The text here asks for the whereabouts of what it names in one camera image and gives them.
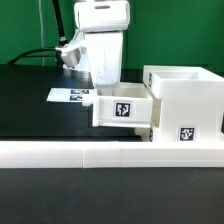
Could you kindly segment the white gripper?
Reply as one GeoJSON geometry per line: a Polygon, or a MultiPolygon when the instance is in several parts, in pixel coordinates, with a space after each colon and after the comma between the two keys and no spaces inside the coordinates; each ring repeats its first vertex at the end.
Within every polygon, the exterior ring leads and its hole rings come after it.
{"type": "Polygon", "coordinates": [[[86,34],[85,43],[93,85],[96,88],[117,85],[121,76],[123,33],[86,34]]]}

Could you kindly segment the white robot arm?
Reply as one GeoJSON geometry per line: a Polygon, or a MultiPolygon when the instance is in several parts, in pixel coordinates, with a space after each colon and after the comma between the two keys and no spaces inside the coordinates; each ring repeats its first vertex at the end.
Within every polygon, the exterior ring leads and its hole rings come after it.
{"type": "Polygon", "coordinates": [[[85,0],[74,5],[78,28],[73,39],[57,50],[68,68],[87,54],[92,83],[111,88],[120,82],[123,32],[130,23],[128,0],[85,0]]]}

